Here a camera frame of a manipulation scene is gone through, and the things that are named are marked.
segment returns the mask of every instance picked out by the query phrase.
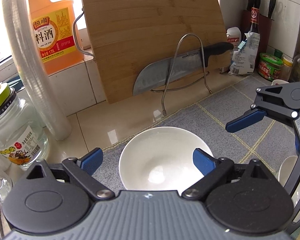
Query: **bowl rim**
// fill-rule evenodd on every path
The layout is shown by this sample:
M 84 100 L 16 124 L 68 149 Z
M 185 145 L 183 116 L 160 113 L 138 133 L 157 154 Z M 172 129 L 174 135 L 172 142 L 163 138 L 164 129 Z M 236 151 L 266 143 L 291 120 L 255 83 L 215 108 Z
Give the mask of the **bowl rim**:
M 210 152 L 207 152 L 207 153 L 208 153 L 209 155 L 211 155 L 212 157 L 214 157 L 214 156 L 213 156 L 213 153 L 212 153 L 212 151 L 211 151 L 211 149 L 210 149 L 210 147 L 206 144 L 206 142 L 205 142 L 203 139 L 201 139 L 199 136 L 197 136 L 196 134 L 194 134 L 193 132 L 190 132 L 190 131 L 188 131 L 188 130 L 186 130 L 186 129 L 179 128 L 179 127 L 174 127 L 174 126 L 160 126 L 160 127 L 154 127 L 154 128 L 150 128 L 150 129 L 144 130 L 143 132 L 138 133 L 135 137 L 133 137 L 133 138 L 127 143 L 127 145 L 123 148 L 123 150 L 122 150 L 122 152 L 121 152 L 121 154 L 120 154 L 119 165 L 118 165 L 119 176 L 120 176 L 121 183 L 122 183 L 122 185 L 124 186 L 124 188 L 125 188 L 126 190 L 128 190 L 128 189 L 127 189 L 126 185 L 124 184 L 124 182 L 123 182 L 123 180 L 122 180 L 122 175 L 121 175 L 121 171 L 120 171 L 122 153 L 124 152 L 125 148 L 132 142 L 132 140 L 133 140 L 134 138 L 138 137 L 139 135 L 141 135 L 141 134 L 143 134 L 143 133 L 149 132 L 150 130 L 156 130 L 156 129 L 162 129 L 162 128 L 173 128 L 173 129 L 176 129 L 176 130 L 183 130 L 183 131 L 185 131 L 185 132 L 187 132 L 187 133 L 191 133 L 192 135 L 196 136 L 199 140 L 201 140 L 201 141 L 207 146 L 207 148 L 208 148 L 209 151 L 210 151 Z

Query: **gray cloth mat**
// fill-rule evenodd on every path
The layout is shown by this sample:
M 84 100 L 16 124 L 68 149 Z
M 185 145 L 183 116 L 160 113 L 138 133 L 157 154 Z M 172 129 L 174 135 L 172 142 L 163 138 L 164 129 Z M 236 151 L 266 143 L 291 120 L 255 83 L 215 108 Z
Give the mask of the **gray cloth mat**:
M 186 129 L 202 138 L 215 158 L 228 157 L 236 163 L 248 163 L 250 159 L 257 158 L 276 174 L 285 158 L 295 155 L 291 128 L 267 117 L 235 134 L 226 132 L 224 128 L 227 122 L 249 110 L 256 88 L 269 85 L 271 82 L 254 73 L 233 86 L 180 109 L 150 128 L 174 126 Z M 118 170 L 120 154 L 132 138 L 104 149 L 103 164 L 93 174 L 116 194 L 124 189 Z

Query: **plastic wrap roll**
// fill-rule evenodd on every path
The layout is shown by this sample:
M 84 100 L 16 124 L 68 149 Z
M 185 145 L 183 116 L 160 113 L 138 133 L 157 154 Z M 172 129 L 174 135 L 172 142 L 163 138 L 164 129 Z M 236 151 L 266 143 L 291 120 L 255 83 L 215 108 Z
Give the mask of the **plastic wrap roll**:
M 63 113 L 45 72 L 35 44 L 28 0 L 2 0 L 4 23 L 12 57 L 30 99 L 56 140 L 71 133 L 71 125 Z

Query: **cutting board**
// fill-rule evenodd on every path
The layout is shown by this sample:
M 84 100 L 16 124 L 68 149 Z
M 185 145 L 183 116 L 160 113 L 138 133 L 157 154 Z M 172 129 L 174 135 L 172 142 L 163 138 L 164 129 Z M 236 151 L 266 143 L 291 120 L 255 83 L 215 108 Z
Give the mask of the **cutting board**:
M 107 101 L 132 96 L 143 68 L 173 57 L 180 38 L 204 46 L 227 41 L 218 0 L 82 0 L 88 34 Z M 196 38 L 179 49 L 198 49 Z M 229 66 L 229 52 L 211 56 L 207 70 Z

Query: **bottle neck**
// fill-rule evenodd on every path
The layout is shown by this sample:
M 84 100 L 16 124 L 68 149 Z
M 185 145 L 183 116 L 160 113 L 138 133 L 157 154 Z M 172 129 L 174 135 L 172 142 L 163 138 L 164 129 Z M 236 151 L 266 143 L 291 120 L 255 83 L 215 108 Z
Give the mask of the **bottle neck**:
M 251 8 L 251 23 L 259 24 L 259 9 L 258 8 Z

